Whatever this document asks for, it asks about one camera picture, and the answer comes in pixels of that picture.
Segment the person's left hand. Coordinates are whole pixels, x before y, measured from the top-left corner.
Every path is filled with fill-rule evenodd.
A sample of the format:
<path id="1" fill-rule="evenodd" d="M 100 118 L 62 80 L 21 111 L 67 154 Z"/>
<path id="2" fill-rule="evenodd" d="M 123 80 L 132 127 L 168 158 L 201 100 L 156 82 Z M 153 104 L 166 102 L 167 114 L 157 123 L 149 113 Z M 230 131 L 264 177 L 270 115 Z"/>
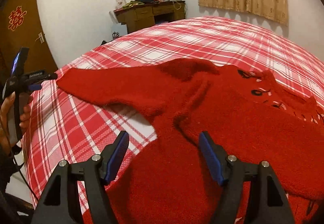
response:
<path id="1" fill-rule="evenodd" d="M 30 123 L 33 97 L 27 93 L 16 96 L 15 92 L 5 97 L 1 106 L 1 123 L 5 131 L 4 140 L 13 147 L 22 139 Z"/>

